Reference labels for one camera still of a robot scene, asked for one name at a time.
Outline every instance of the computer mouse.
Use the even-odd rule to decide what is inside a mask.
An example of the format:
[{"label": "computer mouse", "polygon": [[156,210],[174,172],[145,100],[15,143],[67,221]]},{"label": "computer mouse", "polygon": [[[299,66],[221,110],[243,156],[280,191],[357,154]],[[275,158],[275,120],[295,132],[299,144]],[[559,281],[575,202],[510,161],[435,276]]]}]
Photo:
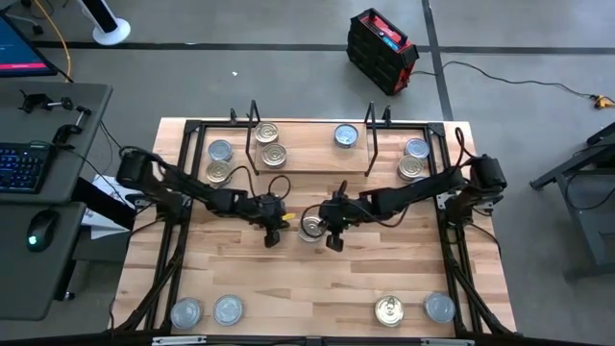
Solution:
[{"label": "computer mouse", "polygon": [[54,239],[56,223],[60,214],[55,210],[43,210],[30,221],[26,233],[26,247],[31,252],[41,252],[51,244]]}]

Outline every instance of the red battery pack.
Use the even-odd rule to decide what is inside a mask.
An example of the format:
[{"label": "red battery pack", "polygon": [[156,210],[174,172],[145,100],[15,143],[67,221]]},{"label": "red battery pack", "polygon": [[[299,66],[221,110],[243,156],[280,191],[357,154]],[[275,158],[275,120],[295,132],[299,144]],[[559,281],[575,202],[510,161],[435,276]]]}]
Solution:
[{"label": "red battery pack", "polygon": [[351,18],[348,32],[348,58],[387,95],[407,87],[416,46],[406,34],[375,9]]}]

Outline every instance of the tin can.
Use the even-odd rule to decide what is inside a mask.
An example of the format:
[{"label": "tin can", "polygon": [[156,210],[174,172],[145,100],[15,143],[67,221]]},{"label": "tin can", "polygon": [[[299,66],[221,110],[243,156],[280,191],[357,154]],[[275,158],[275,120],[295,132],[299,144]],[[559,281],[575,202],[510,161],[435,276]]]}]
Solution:
[{"label": "tin can", "polygon": [[358,130],[351,124],[341,124],[335,129],[333,140],[340,148],[352,148],[357,144]]},{"label": "tin can", "polygon": [[279,131],[274,123],[259,123],[255,128],[255,137],[260,145],[278,141]]},{"label": "tin can", "polygon": [[384,296],[376,302],[376,318],[386,327],[397,327],[404,319],[404,304],[395,296]]},{"label": "tin can", "polygon": [[455,303],[446,294],[432,293],[423,302],[425,314],[437,323],[448,323],[455,317]]},{"label": "tin can", "polygon": [[316,242],[325,234],[325,230],[320,226],[322,220],[318,216],[307,216],[301,221],[299,227],[299,238],[306,242]]},{"label": "tin can", "polygon": [[212,161],[206,169],[208,180],[212,187],[218,188],[228,184],[231,179],[231,164],[226,161]]},{"label": "tin can", "polygon": [[430,147],[423,139],[413,138],[406,142],[404,155],[411,155],[416,159],[424,159],[430,154]]},{"label": "tin can", "polygon": [[286,164],[286,148],[278,143],[267,144],[262,148],[261,156],[269,168],[282,168]]},{"label": "tin can", "polygon": [[411,155],[404,156],[397,165],[397,175],[406,182],[412,182],[422,171],[423,163]]},{"label": "tin can", "polygon": [[171,323],[177,329],[191,329],[203,317],[201,302],[194,298],[180,299],[171,309]]},{"label": "tin can", "polygon": [[243,302],[239,297],[227,294],[220,297],[213,307],[213,318],[219,325],[232,326],[243,316]]},{"label": "tin can", "polygon": [[228,140],[217,139],[209,145],[208,153],[214,161],[230,161],[233,157],[233,148]]}]

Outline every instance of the monitor screen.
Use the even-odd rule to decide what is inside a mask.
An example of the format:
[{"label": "monitor screen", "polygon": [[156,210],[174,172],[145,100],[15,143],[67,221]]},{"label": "monitor screen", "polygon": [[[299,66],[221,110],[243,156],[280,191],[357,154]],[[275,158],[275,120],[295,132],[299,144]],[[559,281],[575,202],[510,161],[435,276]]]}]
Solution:
[{"label": "monitor screen", "polygon": [[53,76],[58,71],[0,14],[0,77]]}]

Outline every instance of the white paper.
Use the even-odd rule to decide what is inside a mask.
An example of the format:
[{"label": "white paper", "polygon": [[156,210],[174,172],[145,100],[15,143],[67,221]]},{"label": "white paper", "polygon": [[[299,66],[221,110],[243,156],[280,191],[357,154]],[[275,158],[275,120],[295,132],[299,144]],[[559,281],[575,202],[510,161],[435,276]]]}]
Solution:
[{"label": "white paper", "polygon": [[[139,193],[138,191],[128,189],[115,181],[114,177],[104,176],[105,179],[102,179],[99,175],[96,175],[92,184],[98,187],[101,191],[107,193],[109,196],[114,199],[124,202],[130,207],[134,208],[135,206],[126,200],[126,195],[131,193]],[[111,188],[110,184],[117,190],[119,195]],[[98,239],[107,235],[116,235],[122,232],[128,232],[129,230],[119,226],[113,221],[109,220],[107,217],[99,214],[98,212],[94,212],[90,209],[86,210],[84,214],[84,218],[81,221],[81,224],[84,226],[91,227],[91,238]]]}]

